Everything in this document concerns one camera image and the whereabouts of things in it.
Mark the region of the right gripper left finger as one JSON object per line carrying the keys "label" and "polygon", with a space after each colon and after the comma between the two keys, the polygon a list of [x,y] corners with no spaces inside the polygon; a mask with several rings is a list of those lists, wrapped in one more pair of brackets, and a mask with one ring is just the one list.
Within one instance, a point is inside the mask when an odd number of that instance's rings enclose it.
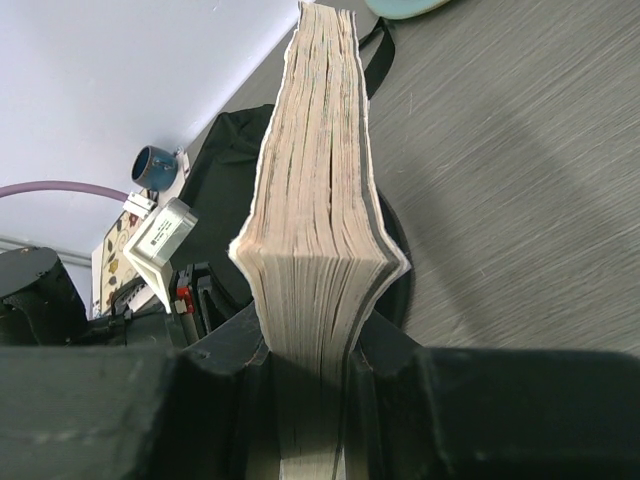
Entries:
{"label": "right gripper left finger", "polygon": [[6,347],[5,479],[276,479],[269,353],[253,307],[193,346]]}

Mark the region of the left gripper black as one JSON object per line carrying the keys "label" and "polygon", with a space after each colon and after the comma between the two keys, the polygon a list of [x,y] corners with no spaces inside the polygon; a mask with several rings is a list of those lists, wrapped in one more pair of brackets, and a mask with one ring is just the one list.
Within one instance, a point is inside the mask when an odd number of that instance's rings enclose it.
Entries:
{"label": "left gripper black", "polygon": [[138,279],[116,290],[107,315],[89,323],[89,345],[127,346],[166,341],[186,348],[235,315],[235,301],[208,263],[189,264],[172,274],[170,308],[158,300],[135,311],[132,294],[142,291]]}

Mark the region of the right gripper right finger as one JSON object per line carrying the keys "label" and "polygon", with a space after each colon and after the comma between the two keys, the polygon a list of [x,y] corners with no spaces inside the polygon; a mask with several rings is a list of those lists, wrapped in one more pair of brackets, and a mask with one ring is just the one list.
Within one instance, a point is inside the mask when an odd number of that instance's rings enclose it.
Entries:
{"label": "right gripper right finger", "polygon": [[423,347],[378,314],[349,365],[350,479],[635,479],[639,361]]}

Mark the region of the treehouse paperback book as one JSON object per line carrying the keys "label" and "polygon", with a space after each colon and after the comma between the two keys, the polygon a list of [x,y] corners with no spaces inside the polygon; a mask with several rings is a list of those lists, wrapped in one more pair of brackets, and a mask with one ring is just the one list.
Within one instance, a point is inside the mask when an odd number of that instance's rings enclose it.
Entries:
{"label": "treehouse paperback book", "polygon": [[409,260],[387,233],[371,158],[355,15],[301,2],[229,256],[272,357],[280,475],[340,469],[348,359]]}

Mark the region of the black student backpack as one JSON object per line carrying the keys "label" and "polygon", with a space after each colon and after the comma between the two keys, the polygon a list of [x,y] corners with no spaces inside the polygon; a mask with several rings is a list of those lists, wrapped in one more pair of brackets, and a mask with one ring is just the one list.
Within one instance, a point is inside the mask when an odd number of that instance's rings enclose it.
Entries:
{"label": "black student backpack", "polygon": [[[365,67],[368,98],[386,79],[395,59],[395,42],[389,22],[378,18],[372,30],[359,40],[364,49],[377,34],[382,39]],[[228,257],[228,247],[249,215],[256,166],[263,137],[273,113],[273,104],[224,112],[214,120],[179,199],[192,208],[197,223],[171,259],[175,270],[194,266],[194,316],[209,321],[215,330],[252,301],[244,276]],[[386,231],[409,253],[400,220],[378,190]],[[199,282],[204,270],[209,282]],[[406,273],[379,298],[375,311],[400,328],[405,322],[413,289],[412,274]]]}

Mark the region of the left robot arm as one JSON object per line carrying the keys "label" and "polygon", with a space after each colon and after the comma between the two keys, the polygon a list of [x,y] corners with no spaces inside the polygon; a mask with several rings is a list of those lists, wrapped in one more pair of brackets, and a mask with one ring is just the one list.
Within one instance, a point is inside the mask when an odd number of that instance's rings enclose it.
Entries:
{"label": "left robot arm", "polygon": [[107,314],[88,320],[58,254],[23,247],[1,254],[1,343],[16,346],[126,346],[165,341],[186,348],[233,317],[241,306],[206,263],[190,264],[169,283],[170,310],[159,303],[135,311],[127,300],[141,278],[117,288]]}

